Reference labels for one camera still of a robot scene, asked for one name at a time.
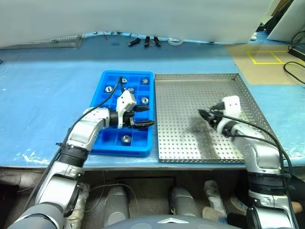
cable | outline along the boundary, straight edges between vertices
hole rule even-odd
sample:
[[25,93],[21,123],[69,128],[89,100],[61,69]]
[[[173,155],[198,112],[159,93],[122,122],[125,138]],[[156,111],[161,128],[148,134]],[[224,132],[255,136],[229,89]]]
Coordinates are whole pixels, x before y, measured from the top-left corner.
[[303,39],[303,37],[302,37],[302,38],[294,41],[294,39],[297,37],[297,35],[299,35],[301,33],[305,33],[305,30],[302,30],[302,31],[298,32],[296,35],[294,35],[294,37],[291,39],[290,44],[288,45],[288,50],[291,50],[296,44],[298,44]]
[[[266,134],[268,134],[272,140],[274,141],[274,143],[276,144],[276,147],[278,148],[279,150],[279,153],[280,153],[280,164],[281,164],[281,173],[283,174],[284,173],[284,163],[283,163],[283,152],[284,152],[284,149],[282,148],[281,144],[279,143],[279,141],[276,139],[276,137],[273,136],[273,134],[271,134],[269,131],[265,130],[264,128],[256,125],[256,124],[253,124],[253,123],[250,123],[248,121],[245,121],[245,120],[242,120],[242,119],[239,119],[239,118],[233,118],[233,117],[230,117],[230,116],[226,116],[226,115],[223,115],[223,114],[220,114],[220,113],[216,113],[214,112],[213,110],[211,110],[211,113],[217,117],[222,117],[222,118],[227,118],[227,119],[231,119],[231,120],[234,120],[234,121],[237,121],[237,122],[240,122],[240,123],[245,123],[247,125],[250,125],[250,126],[253,126],[263,132],[265,132]],[[288,169],[289,169],[289,173],[292,175],[292,166],[291,165],[291,162],[288,163]]]
[[[102,171],[103,172],[103,179],[104,179],[104,183],[103,183],[103,185],[105,185],[105,182],[106,182],[106,176],[105,176],[105,173],[104,173],[104,171]],[[92,210],[94,210],[97,206],[98,206],[98,204],[100,203],[100,201],[101,201],[101,199],[102,199],[102,196],[103,196],[103,193],[104,193],[104,190],[105,190],[105,186],[103,187],[103,189],[102,189],[102,191],[101,191],[101,194],[100,194],[100,197],[99,197],[99,200],[96,202],[96,204],[91,208],[91,209],[89,209],[89,210],[85,210],[85,212],[91,212]]]
[[[275,143],[270,142],[270,141],[268,141],[266,139],[263,139],[263,138],[259,138],[259,137],[253,137],[253,136],[248,136],[248,135],[228,135],[228,137],[246,137],[246,138],[251,138],[251,139],[255,139],[255,140],[259,140],[259,141],[262,141],[262,142],[269,143],[269,144],[277,147]],[[284,154],[285,159],[287,160],[288,167],[292,167],[292,163],[291,163],[291,160],[290,160],[288,154],[285,151],[283,151],[282,153]]]
[[107,102],[107,101],[111,98],[111,96],[113,95],[113,93],[115,92],[115,89],[118,87],[119,83],[122,84],[122,77],[119,77],[119,78],[118,78],[118,80],[117,80],[117,82],[116,82],[116,84],[115,84],[115,86],[114,86],[112,92],[109,94],[109,96],[108,96],[106,99],[104,99],[101,103],[97,104],[95,107],[89,109],[89,110],[88,110],[87,112],[85,112],[83,115],[81,115],[81,116],[73,123],[73,125],[68,129],[68,132],[67,132],[67,134],[66,134],[66,136],[65,136],[65,138],[64,138],[64,140],[63,140],[63,142],[62,142],[62,144],[61,144],[61,146],[60,146],[60,148],[57,150],[57,152],[55,153],[55,155],[54,155],[54,157],[52,158],[51,162],[49,163],[49,165],[47,166],[47,168],[44,170],[42,176],[40,177],[39,181],[37,182],[37,184],[35,185],[34,189],[32,190],[32,192],[31,192],[31,194],[30,194],[30,196],[29,196],[27,202],[26,202],[25,205],[24,205],[23,212],[25,212],[26,209],[28,209],[29,204],[30,204],[31,200],[33,199],[33,197],[34,197],[34,195],[35,195],[37,189],[42,185],[43,180],[45,179],[46,175],[47,175],[48,172],[50,171],[50,169],[51,169],[52,165],[54,164],[55,160],[58,159],[58,157],[59,157],[59,155],[60,155],[60,152],[61,152],[61,150],[62,150],[62,147],[63,147],[64,145],[66,145],[67,140],[68,140],[68,137],[70,136],[70,133],[71,133],[72,129],[73,129],[73,128],[75,127],[75,125],[76,125],[82,118],[84,118],[88,113],[90,113],[91,111],[95,110],[96,108],[102,106],[105,102]]
[[290,64],[290,63],[296,63],[298,65],[300,65],[301,67],[305,68],[305,65],[302,65],[298,62],[294,62],[294,61],[288,61],[287,63],[284,64],[283,69],[285,72],[287,72],[289,75],[291,75],[292,77],[294,77],[298,82],[301,82],[302,84],[305,84],[305,81],[300,80],[299,78],[297,78],[295,75],[293,75],[290,71],[288,71],[286,69],[286,65]]
[[91,192],[91,191],[94,191],[94,190],[96,190],[96,189],[98,189],[98,188],[101,188],[101,187],[110,187],[110,186],[117,186],[117,185],[123,185],[123,186],[125,186],[125,187],[127,187],[127,188],[130,189],[130,191],[131,191],[132,194],[133,194],[135,204],[137,205],[138,214],[140,214],[140,209],[139,209],[139,203],[138,203],[138,200],[137,200],[137,196],[136,196],[134,190],[133,190],[129,185],[120,184],[120,183],[118,183],[118,184],[111,184],[111,185],[99,185],[99,186],[97,186],[97,187],[92,188],[92,189],[90,190],[90,192]]
[[[230,117],[230,116],[226,116],[226,115],[223,115],[223,114],[220,114],[220,113],[216,113],[215,111],[211,110],[211,113],[217,117],[222,117],[222,118],[227,118],[227,119],[231,119],[231,120],[234,120],[234,121],[237,121],[237,122],[240,122],[240,123],[245,123],[247,125],[250,125],[250,126],[253,126],[263,132],[265,132],[266,134],[268,134],[272,140],[274,141],[278,151],[279,151],[279,155],[280,155],[280,165],[281,165],[281,174],[284,174],[285,173],[285,168],[284,168],[284,163],[283,163],[283,155],[285,156],[286,160],[287,160],[287,163],[288,163],[288,170],[289,170],[289,174],[292,176],[293,172],[292,172],[292,164],[291,164],[291,161],[290,161],[290,158],[288,156],[288,154],[284,151],[284,149],[282,148],[281,144],[279,143],[279,141],[276,139],[276,137],[273,136],[273,134],[271,134],[269,131],[265,130],[264,128],[256,125],[256,124],[253,124],[253,123],[250,123],[248,121],[245,121],[245,120],[242,120],[242,119],[239,119],[239,118],[233,118],[233,117]],[[287,187],[287,182],[285,179],[283,179],[283,183],[284,183],[284,187]],[[287,198],[288,198],[288,203],[289,203],[289,209],[291,211],[291,216],[293,218],[293,223],[294,223],[294,226],[296,229],[299,229],[299,225],[297,223],[297,220],[296,220],[296,217],[295,217],[295,214],[294,214],[294,210],[293,210],[293,207],[292,207],[292,204],[291,204],[291,199],[290,199],[290,195],[289,195],[289,190],[286,188],[286,195],[287,195]]]
[[266,143],[269,143],[273,146],[276,147],[276,144],[274,144],[273,142],[270,142],[266,139],[263,139],[263,138],[259,138],[259,137],[253,137],[253,136],[248,136],[248,135],[227,135],[227,137],[246,137],[246,138],[251,138],[251,139],[255,139],[255,140],[259,140],[259,141],[262,141],[262,142],[266,142]]
[[18,190],[17,193],[20,193],[20,192],[24,192],[24,191],[30,190],[31,188],[34,188],[34,187],[27,187],[27,188],[25,188],[25,189]]
[[122,79],[121,79],[121,93],[123,93],[125,91],[124,85],[122,83]]

tape roll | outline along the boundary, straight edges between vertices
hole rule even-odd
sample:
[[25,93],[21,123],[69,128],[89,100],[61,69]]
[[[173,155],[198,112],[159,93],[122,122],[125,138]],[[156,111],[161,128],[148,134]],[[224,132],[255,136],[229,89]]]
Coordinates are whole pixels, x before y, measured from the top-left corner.
[[173,38],[169,38],[167,40],[167,42],[170,44],[170,45],[174,45],[174,46],[178,46],[178,45],[182,45],[183,44],[183,40],[179,40],[179,39],[173,39]]

white wall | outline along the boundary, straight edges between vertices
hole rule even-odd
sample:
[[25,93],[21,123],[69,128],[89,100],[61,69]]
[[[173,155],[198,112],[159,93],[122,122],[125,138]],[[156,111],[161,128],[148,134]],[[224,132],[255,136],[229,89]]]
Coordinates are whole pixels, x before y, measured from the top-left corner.
[[248,42],[272,0],[0,0],[0,46],[91,31]]
[[270,40],[290,42],[305,29],[305,0],[294,0],[268,36]]

cardboard sheet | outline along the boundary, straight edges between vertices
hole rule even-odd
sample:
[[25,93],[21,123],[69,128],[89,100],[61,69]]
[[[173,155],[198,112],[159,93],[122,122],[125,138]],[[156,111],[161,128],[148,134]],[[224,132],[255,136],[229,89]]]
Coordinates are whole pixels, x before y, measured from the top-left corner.
[[[237,67],[250,84],[299,84],[283,70],[288,61],[304,64],[304,61],[287,53],[286,45],[227,45]],[[304,68],[290,64],[287,69],[305,81]]]

floor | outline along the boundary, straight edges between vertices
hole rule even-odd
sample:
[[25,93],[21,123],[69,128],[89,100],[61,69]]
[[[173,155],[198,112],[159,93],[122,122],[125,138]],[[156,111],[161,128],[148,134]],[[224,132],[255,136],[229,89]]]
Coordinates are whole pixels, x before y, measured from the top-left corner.
[[[203,192],[203,184],[206,180],[213,179],[217,182],[224,205],[230,212],[234,211],[230,204],[229,196],[233,192],[238,175],[243,170],[235,171],[108,171],[105,172],[106,184],[124,183],[132,187],[138,203],[137,212],[135,200],[131,192],[127,191],[129,197],[130,216],[164,215],[169,214],[168,190],[174,186],[186,188],[194,197],[197,207],[201,212],[209,202]],[[101,171],[88,171],[83,181],[96,187],[103,184]],[[90,193],[86,203],[86,209],[92,208],[98,201],[101,188]],[[100,229],[103,222],[103,208],[109,188],[105,188],[102,199],[98,206],[91,212],[85,213],[81,228]],[[30,194],[29,191],[17,195],[15,204],[7,218],[5,228],[10,225],[21,214],[25,201]]]

